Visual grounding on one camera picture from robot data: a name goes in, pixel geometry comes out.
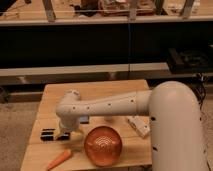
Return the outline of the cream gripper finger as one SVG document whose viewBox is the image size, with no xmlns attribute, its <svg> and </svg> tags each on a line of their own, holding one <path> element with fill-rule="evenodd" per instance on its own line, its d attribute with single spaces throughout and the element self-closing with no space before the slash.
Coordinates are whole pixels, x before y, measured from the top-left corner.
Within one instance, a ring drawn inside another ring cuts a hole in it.
<svg viewBox="0 0 213 171">
<path fill-rule="evenodd" d="M 84 134 L 84 132 L 81 129 L 77 129 L 76 132 L 80 134 Z"/>
<path fill-rule="evenodd" d="M 61 130 L 55 130 L 55 140 L 60 139 L 61 137 L 63 137 L 65 135 L 65 132 L 61 131 Z"/>
</svg>

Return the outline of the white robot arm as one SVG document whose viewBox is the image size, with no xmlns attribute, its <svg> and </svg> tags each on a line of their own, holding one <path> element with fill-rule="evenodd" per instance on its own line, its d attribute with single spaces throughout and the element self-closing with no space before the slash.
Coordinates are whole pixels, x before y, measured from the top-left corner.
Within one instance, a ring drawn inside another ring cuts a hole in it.
<svg viewBox="0 0 213 171">
<path fill-rule="evenodd" d="M 153 171 L 209 171 L 201 110 L 185 84 L 167 81 L 152 90 L 83 101 L 68 91 L 56 108 L 61 132 L 72 132 L 82 116 L 148 115 Z"/>
</svg>

